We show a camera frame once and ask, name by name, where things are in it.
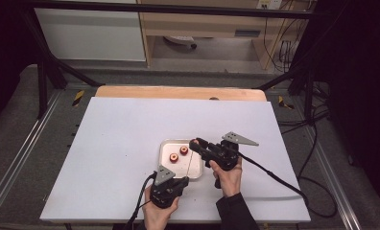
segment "wire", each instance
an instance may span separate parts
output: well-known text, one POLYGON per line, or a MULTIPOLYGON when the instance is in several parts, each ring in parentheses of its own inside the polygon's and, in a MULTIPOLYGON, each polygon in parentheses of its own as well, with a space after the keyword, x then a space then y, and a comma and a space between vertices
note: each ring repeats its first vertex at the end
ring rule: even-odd
MULTIPOLYGON (((333 211, 332 211, 331 214, 321 214, 320 212, 315 211, 312 207, 310 207, 309 205, 307 205, 307 209, 310 212, 312 212, 313 214, 315 214, 315 215, 317 215, 319 217, 328 219, 328 218, 334 217, 337 214, 337 212, 338 212, 337 201, 335 200, 334 196, 331 194, 331 192, 326 187, 324 187, 323 185, 321 185, 318 181, 316 181, 314 179, 311 179, 309 177, 306 177, 306 176, 302 176, 303 171, 306 169, 306 166, 307 166, 308 162, 310 161, 310 159, 311 159, 311 157, 312 157, 312 155, 314 153, 314 149, 316 147, 316 144, 318 142, 318 130, 317 130, 317 127, 316 127, 316 121, 319 121, 320 119, 328 116, 328 114, 329 114, 328 113, 328 109, 326 109, 324 111, 321 111, 319 113, 316 113, 318 109, 320 109, 321 107, 324 107, 324 106, 326 106, 325 103, 317 106, 313 110, 313 112, 312 112, 312 119, 311 120, 313 121, 312 126, 313 126, 313 129, 315 131, 315 136, 314 136, 312 148, 310 149, 310 152, 307 155, 307 157, 306 157, 306 159, 305 159, 305 161, 303 163, 303 166, 300 168, 300 171, 299 171, 299 173, 297 175, 297 182, 300 182, 300 180, 307 180, 307 181, 309 181, 309 182, 311 182, 311 183, 319 186, 323 190, 325 190, 325 192, 331 197, 331 200, 333 202, 333 211)), ((294 129, 298 128, 298 127, 303 127, 303 126, 309 125, 309 122, 308 122, 307 119, 303 120, 303 121, 297 121, 297 122, 278 122, 278 123, 279 123, 280 126, 296 126, 296 127, 292 128, 292 129, 286 131, 286 132, 294 130, 294 129)))
POLYGON ((267 28, 268 28, 268 17, 265 18, 264 48, 265 48, 266 53, 267 53, 268 56, 269 56, 269 59, 271 60, 271 63, 273 64, 273 67, 274 67, 277 71, 282 72, 282 70, 279 69, 279 68, 281 68, 281 66, 276 65, 276 63, 274 62, 273 58, 271 57, 271 54, 269 53, 268 48, 267 48, 267 46, 266 46, 266 33, 267 33, 267 28))
POLYGON ((350 0, 345 0, 344 5, 342 6, 342 9, 339 11, 339 14, 336 16, 334 21, 331 23, 331 25, 325 30, 325 32, 314 42, 313 45, 309 48, 309 50, 301 57, 295 64, 295 66, 300 65, 306 58, 308 58, 309 55, 315 55, 317 52, 315 52, 315 49, 318 48, 321 41, 330 33, 330 31, 333 29, 334 25, 336 24, 337 20, 341 17, 343 14, 343 11, 348 6, 350 0))
POLYGON ((144 205, 146 205, 147 203, 151 202, 150 200, 146 201, 145 203, 143 203, 141 206, 139 206, 139 208, 142 208, 144 205))
POLYGON ((252 159, 246 157, 243 153, 239 152, 239 151, 236 151, 238 155, 240 155, 242 158, 244 158, 245 160, 247 160, 248 162, 250 162, 252 165, 255 165, 257 166, 259 169, 261 169, 262 171, 264 171, 265 173, 267 173, 268 176, 270 176, 271 178, 273 178, 274 180, 276 180, 277 182, 279 182, 280 184, 286 186, 287 188, 289 188, 290 190, 294 191, 295 193, 301 195, 301 197, 303 198, 304 200, 304 203, 306 204, 306 206, 309 206, 309 199, 307 198, 307 195, 302 192, 301 190, 295 188, 293 185, 287 183, 286 181, 282 180, 281 178, 279 178, 277 175, 275 175, 273 172, 265 169, 263 166, 259 165, 258 163, 256 163, 255 161, 253 161, 252 159))
POLYGON ((133 226, 133 222, 135 221, 136 217, 138 216, 138 212, 139 212, 140 207, 142 207, 143 205, 145 205, 147 203, 146 202, 143 205, 140 205, 140 201, 142 200, 142 196, 143 196, 143 193, 145 192, 145 188, 146 188, 146 185, 148 184, 148 181, 150 179, 155 179, 156 175, 157 175, 157 172, 154 172, 151 175, 149 175, 148 178, 146 178, 145 182, 143 183, 142 190, 140 191, 138 202, 136 203, 136 208, 133 211, 133 214, 132 214, 132 217, 130 218, 130 220, 127 222, 127 224, 125 224, 123 230, 128 230, 130 226, 133 226))

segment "black cable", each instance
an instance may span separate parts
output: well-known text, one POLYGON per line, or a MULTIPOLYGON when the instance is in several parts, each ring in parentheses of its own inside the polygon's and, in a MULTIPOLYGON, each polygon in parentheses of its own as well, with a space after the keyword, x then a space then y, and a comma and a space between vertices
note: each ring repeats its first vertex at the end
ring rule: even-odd
POLYGON ((142 208, 142 206, 146 205, 147 203, 151 202, 150 200, 146 201, 145 203, 143 203, 141 206, 139 206, 139 208, 142 208))
MULTIPOLYGON (((312 113, 312 118, 313 118, 312 120, 313 121, 315 120, 317 109, 319 109, 319 108, 321 108, 323 106, 325 106, 325 104, 322 104, 322 105, 316 107, 313 110, 313 113, 312 113)), ((334 217, 337 214, 337 212, 338 212, 337 201, 335 200, 334 196, 331 194, 331 192, 326 187, 324 187, 323 185, 321 185, 318 181, 316 181, 314 179, 311 179, 311 178, 308 178, 308 177, 305 177, 305 176, 302 176, 303 171, 306 168, 308 162, 310 161, 310 159, 311 159, 311 157, 312 157, 312 155, 314 153, 314 149, 316 147, 316 144, 318 142, 318 130, 317 130, 317 127, 316 127, 316 122, 313 122, 313 129, 315 131, 315 137, 314 137, 314 140, 313 140, 313 146, 310 149, 310 152, 309 152, 308 156, 306 157, 306 160, 304 161, 303 166, 301 167, 301 169, 300 169, 300 171, 299 171, 299 173, 297 175, 297 182, 300 182, 301 179, 307 180, 307 181, 310 181, 310 182, 314 183, 315 185, 321 187, 322 189, 324 189, 327 192, 327 194, 331 197, 331 200, 333 202, 333 207, 334 207, 333 212, 331 214, 328 214, 328 215, 327 214, 321 214, 321 213, 315 211, 313 208, 309 207, 308 205, 307 205, 307 209, 310 212, 312 212, 313 214, 315 214, 315 215, 317 215, 319 217, 328 219, 328 218, 334 217)))
POLYGON ((267 48, 267 46, 266 46, 266 33, 267 33, 267 28, 268 28, 268 17, 265 18, 265 28, 264 28, 264 48, 265 48, 266 53, 267 53, 268 56, 269 56, 269 59, 271 60, 271 63, 273 64, 273 67, 274 67, 277 71, 282 72, 282 70, 279 69, 279 68, 281 68, 281 66, 276 65, 276 63, 274 62, 273 58, 271 57, 271 54, 269 53, 268 48, 267 48))
POLYGON ((329 192, 329 190, 328 190, 327 188, 325 188, 323 185, 321 185, 318 181, 316 181, 316 180, 314 180, 314 179, 311 179, 311 178, 309 178, 309 177, 301 176, 301 177, 300 177, 300 180, 307 180, 307 181, 310 181, 310 182, 316 184, 317 186, 321 187, 322 189, 324 189, 324 190, 327 192, 327 194, 331 197, 331 200, 332 200, 332 202, 333 202, 333 207, 334 207, 333 212, 332 212, 331 214, 321 214, 321 213, 315 211, 313 208, 311 208, 311 207, 309 207, 309 206, 307 206, 307 209, 309 209, 310 212, 316 214, 317 216, 322 217, 322 218, 325 218, 325 219, 333 218, 334 216, 336 216, 336 214, 337 214, 337 212, 338 212, 338 209, 337 209, 337 201, 336 201, 336 199, 334 198, 334 196, 331 195, 331 193, 329 192))
POLYGON ((142 186, 142 190, 140 191, 140 195, 139 195, 139 198, 138 198, 138 202, 136 203, 136 208, 135 210, 133 211, 133 214, 132 214, 132 217, 130 218, 130 220, 127 222, 127 224, 125 224, 124 226, 124 229, 123 230, 128 230, 130 226, 133 225, 133 222, 135 221, 136 217, 138 216, 138 212, 139 212, 139 209, 140 207, 142 206, 140 205, 140 201, 142 200, 142 196, 143 196, 143 193, 145 192, 145 188, 146 188, 146 185, 148 184, 148 181, 150 179, 155 179, 156 178, 156 175, 157 175, 157 172, 154 172, 152 173, 151 175, 148 176, 148 178, 146 178, 145 182, 143 183, 143 186, 142 186))
POLYGON ((301 190, 295 188, 293 185, 287 183, 286 181, 282 180, 281 178, 279 178, 277 175, 275 175, 273 172, 265 169, 264 167, 262 167, 261 165, 259 165, 258 163, 256 163, 255 161, 253 161, 252 159, 246 157, 244 154, 242 154, 241 152, 239 151, 236 151, 238 155, 240 155, 242 158, 244 158, 245 160, 247 160, 248 162, 250 162, 252 165, 255 165, 257 166, 259 169, 261 169, 262 171, 264 171, 265 173, 267 173, 268 176, 270 176, 271 178, 273 178, 274 180, 276 180, 277 182, 279 182, 280 184, 286 186, 287 188, 289 188, 290 190, 294 191, 295 193, 299 194, 303 200, 304 200, 304 203, 306 204, 306 206, 308 207, 309 206, 309 199, 307 198, 306 194, 304 192, 302 192, 301 190))

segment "white wall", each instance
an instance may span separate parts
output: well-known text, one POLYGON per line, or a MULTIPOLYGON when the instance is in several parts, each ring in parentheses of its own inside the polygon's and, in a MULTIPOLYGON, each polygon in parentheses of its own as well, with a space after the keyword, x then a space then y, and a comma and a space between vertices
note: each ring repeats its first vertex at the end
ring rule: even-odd
MULTIPOLYGON (((79 1, 135 3, 134 0, 79 1)), ((57 58, 146 60, 136 12, 36 9, 36 14, 57 58)))

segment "white tabletop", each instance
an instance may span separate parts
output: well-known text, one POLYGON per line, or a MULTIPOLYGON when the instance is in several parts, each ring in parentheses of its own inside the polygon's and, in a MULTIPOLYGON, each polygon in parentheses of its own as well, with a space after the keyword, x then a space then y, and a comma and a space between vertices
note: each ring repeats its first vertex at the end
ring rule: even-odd
MULTIPOLYGON (((258 142, 240 151, 298 188, 270 103, 92 98, 40 218, 126 222, 143 182, 157 170, 164 140, 201 137, 219 143, 230 131, 258 142)), ((299 195, 245 160, 243 169, 241 192, 257 221, 310 221, 299 195)), ((222 192, 214 180, 208 168, 191 180, 171 222, 220 220, 215 202, 222 192)))

